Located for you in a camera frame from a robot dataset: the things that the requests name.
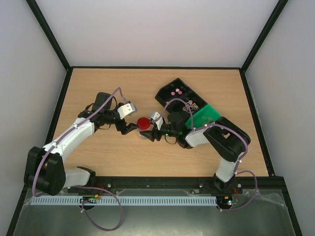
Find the clear plastic jar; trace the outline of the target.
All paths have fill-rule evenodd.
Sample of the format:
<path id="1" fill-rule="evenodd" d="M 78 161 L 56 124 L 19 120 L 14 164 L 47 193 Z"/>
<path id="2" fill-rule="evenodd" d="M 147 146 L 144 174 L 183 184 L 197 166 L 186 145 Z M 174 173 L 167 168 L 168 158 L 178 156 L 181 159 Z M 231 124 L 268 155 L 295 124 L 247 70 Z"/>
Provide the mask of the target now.
<path id="1" fill-rule="evenodd" d="M 139 131 L 139 138 L 140 138 L 141 140 L 147 140 L 147 137 L 145 137 L 145 136 L 142 134 L 142 131 L 141 131 L 141 130 Z"/>

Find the red jar lid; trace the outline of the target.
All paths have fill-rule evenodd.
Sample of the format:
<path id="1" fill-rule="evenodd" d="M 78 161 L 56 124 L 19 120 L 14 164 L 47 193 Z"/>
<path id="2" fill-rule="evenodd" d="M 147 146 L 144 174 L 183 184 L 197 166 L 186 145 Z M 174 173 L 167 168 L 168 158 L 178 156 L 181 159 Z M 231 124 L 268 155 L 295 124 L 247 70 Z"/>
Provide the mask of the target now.
<path id="1" fill-rule="evenodd" d="M 139 118 L 136 124 L 140 130 L 147 130 L 151 126 L 150 120 L 146 117 Z"/>

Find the black bin with star candies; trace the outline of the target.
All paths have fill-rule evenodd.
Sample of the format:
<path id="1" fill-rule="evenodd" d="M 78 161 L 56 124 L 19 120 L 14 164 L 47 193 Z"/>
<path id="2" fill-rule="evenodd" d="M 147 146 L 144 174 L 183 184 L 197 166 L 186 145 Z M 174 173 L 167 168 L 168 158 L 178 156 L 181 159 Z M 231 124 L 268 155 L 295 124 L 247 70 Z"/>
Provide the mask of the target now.
<path id="1" fill-rule="evenodd" d="M 156 101 L 162 106 L 166 105 L 166 102 L 173 98 L 184 99 L 186 95 L 192 92 L 192 89 L 185 84 L 180 78 L 176 78 L 170 83 L 161 87 L 155 95 Z"/>

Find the green bin with gummies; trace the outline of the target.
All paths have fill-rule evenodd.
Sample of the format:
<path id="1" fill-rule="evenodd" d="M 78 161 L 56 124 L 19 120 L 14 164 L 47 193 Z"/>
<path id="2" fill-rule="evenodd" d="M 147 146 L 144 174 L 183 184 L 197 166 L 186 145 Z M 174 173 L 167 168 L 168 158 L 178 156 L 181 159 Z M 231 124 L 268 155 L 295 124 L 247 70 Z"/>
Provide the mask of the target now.
<path id="1" fill-rule="evenodd" d="M 211 105 L 207 104 L 200 108 L 198 111 L 192 113 L 192 118 L 189 114 L 189 118 L 185 125 L 187 128 L 200 128 L 205 124 L 212 123 L 219 119 L 221 114 L 217 112 Z"/>

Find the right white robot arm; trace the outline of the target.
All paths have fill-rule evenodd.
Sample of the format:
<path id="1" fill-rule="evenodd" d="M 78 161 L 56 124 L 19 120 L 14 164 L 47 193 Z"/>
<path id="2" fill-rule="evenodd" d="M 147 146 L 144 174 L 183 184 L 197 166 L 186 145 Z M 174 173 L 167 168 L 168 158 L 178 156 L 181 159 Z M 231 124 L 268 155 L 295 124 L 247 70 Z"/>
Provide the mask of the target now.
<path id="1" fill-rule="evenodd" d="M 220 155 L 213 185 L 219 192 L 226 192 L 232 186 L 241 159 L 248 152 L 249 135 L 223 116 L 199 128 L 187 127 L 186 120 L 179 112 L 171 112 L 168 123 L 159 118 L 151 130 L 142 130 L 140 134 L 152 142 L 160 141 L 162 137 L 175 138 L 184 149 L 211 144 Z"/>

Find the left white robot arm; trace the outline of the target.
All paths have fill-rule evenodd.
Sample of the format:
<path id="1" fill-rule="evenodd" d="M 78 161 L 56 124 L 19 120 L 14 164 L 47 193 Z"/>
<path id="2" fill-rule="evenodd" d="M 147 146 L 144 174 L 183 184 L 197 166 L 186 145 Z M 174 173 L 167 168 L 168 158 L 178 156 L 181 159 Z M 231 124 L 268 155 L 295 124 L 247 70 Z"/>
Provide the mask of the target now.
<path id="1" fill-rule="evenodd" d="M 116 127 L 125 135 L 138 128 L 125 118 L 136 113 L 136 106 L 124 99 L 116 102 L 112 94 L 99 92 L 93 103 L 79 113 L 74 123 L 56 139 L 43 147 L 32 147 L 28 152 L 24 184 L 31 188 L 34 197 L 42 194 L 57 195 L 64 188 L 86 186 L 94 171 L 85 167 L 66 170 L 64 164 L 70 154 L 89 136 L 104 125 Z"/>

